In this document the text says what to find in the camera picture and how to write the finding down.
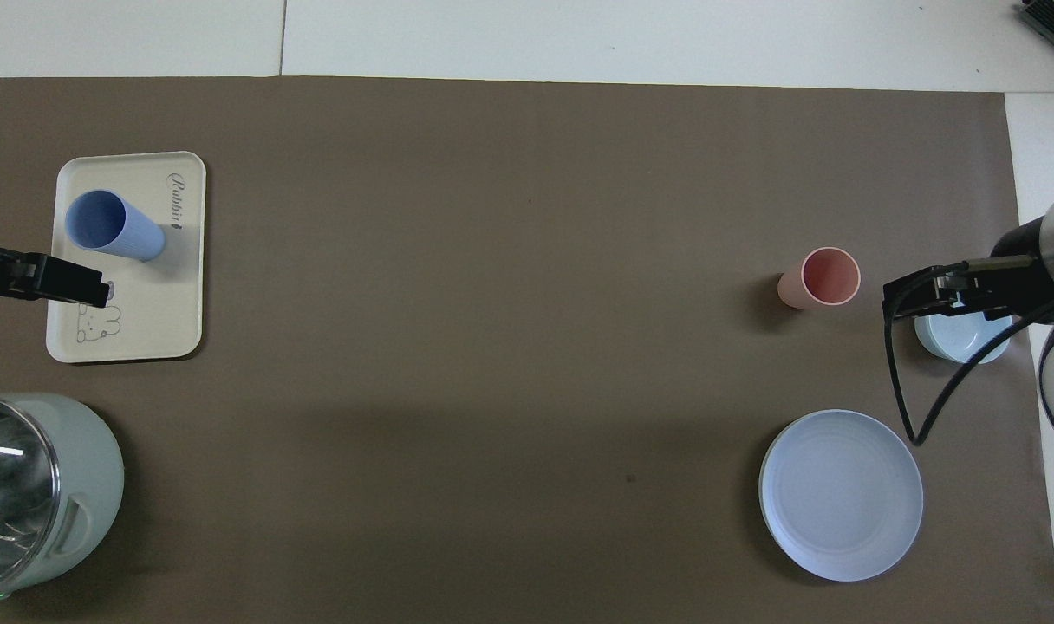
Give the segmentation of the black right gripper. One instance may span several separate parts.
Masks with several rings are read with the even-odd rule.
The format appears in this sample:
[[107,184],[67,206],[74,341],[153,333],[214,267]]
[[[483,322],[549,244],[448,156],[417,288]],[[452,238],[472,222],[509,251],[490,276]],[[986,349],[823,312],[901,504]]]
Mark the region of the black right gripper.
[[[988,272],[985,284],[982,274]],[[990,260],[932,265],[882,288],[882,319],[984,313],[985,319],[1023,317],[1054,303],[1054,279],[1035,253],[1006,254]]]

